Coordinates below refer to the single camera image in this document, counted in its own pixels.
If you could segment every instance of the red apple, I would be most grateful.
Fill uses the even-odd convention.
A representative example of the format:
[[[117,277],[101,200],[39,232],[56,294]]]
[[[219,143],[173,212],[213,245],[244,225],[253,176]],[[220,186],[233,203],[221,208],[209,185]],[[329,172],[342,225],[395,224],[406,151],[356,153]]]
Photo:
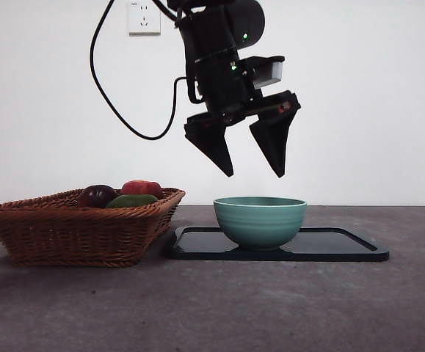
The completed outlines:
[[[163,198],[161,186],[157,182],[134,180],[124,183],[121,194],[152,194],[158,199]]]

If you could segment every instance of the bowl rim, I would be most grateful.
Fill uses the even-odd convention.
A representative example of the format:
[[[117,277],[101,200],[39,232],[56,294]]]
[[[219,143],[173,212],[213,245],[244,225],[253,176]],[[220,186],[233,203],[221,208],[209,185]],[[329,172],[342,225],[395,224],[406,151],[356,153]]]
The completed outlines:
[[[299,202],[299,204],[289,204],[289,205],[248,205],[248,204],[230,204],[223,202],[225,199],[244,199],[244,198],[262,198],[262,199],[284,199],[284,200],[294,200]],[[237,197],[223,197],[214,200],[214,204],[219,205],[228,205],[231,207],[243,207],[243,208],[293,208],[293,207],[302,207],[307,205],[305,200],[295,199],[295,198],[285,198],[285,197],[265,197],[265,196],[237,196]]]

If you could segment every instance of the gray table surface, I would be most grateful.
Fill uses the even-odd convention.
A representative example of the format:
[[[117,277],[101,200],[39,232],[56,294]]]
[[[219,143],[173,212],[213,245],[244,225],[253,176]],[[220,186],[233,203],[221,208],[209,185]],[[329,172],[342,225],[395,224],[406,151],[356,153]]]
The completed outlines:
[[[180,206],[172,229],[216,225]],[[0,244],[0,351],[425,351],[425,208],[309,207],[304,226],[388,247],[383,263],[168,260],[16,268]]]

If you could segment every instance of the brown basket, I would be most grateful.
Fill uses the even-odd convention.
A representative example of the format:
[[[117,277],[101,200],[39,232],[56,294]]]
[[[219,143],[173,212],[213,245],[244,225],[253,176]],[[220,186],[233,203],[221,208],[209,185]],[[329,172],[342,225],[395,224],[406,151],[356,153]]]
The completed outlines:
[[[0,241],[16,265],[124,268],[170,226],[185,192],[135,208],[78,208],[82,189],[0,204]]]

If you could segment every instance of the teal bowl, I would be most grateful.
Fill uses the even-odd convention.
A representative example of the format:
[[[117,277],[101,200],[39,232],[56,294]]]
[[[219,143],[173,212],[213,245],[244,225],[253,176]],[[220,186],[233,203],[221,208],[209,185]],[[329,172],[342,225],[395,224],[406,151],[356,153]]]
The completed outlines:
[[[302,227],[307,203],[273,197],[214,200],[217,222],[225,235],[244,249],[271,251],[289,242]]]

